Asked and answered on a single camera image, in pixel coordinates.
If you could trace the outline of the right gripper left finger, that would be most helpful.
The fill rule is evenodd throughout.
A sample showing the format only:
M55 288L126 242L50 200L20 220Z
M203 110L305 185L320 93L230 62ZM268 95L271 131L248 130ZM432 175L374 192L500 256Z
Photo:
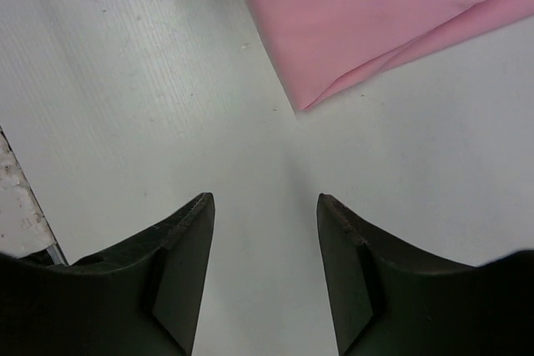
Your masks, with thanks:
M4 355L190 355L214 232L201 193L75 264L1 257Z

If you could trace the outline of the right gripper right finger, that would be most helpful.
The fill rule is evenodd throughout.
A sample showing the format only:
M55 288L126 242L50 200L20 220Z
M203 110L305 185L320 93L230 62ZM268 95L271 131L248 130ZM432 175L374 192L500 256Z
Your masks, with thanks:
M472 267L387 233L329 194L316 217L339 354L532 354L531 250Z

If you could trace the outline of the pink t-shirt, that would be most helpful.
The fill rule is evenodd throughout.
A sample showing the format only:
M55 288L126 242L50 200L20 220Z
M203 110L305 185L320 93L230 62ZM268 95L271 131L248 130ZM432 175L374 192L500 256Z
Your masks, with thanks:
M533 0L246 0L299 110L533 14Z

